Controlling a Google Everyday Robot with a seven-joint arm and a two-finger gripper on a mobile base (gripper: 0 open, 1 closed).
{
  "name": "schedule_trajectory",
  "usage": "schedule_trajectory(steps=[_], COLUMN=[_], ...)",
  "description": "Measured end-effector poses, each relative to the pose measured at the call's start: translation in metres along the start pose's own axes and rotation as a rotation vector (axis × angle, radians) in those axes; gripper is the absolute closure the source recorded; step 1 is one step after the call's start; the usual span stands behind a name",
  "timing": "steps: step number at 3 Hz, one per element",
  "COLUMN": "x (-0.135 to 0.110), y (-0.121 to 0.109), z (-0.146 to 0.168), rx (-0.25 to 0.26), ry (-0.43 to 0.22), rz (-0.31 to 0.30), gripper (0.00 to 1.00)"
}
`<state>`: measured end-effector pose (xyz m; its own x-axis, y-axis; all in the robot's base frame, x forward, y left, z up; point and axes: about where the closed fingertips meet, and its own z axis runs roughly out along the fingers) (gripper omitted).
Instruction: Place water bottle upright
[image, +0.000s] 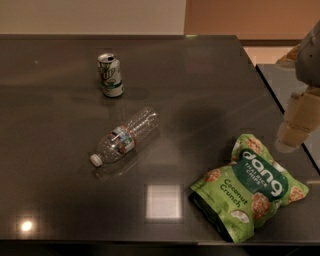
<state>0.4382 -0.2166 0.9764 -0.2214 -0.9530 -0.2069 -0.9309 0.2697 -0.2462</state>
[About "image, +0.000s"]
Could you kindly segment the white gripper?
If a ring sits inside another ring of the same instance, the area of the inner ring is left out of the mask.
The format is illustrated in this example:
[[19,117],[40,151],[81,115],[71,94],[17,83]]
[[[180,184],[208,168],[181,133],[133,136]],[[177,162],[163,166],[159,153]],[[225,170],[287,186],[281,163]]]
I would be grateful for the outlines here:
[[296,77],[306,91],[292,93],[275,142],[281,153],[291,153],[320,126],[320,21],[301,41],[295,61]]

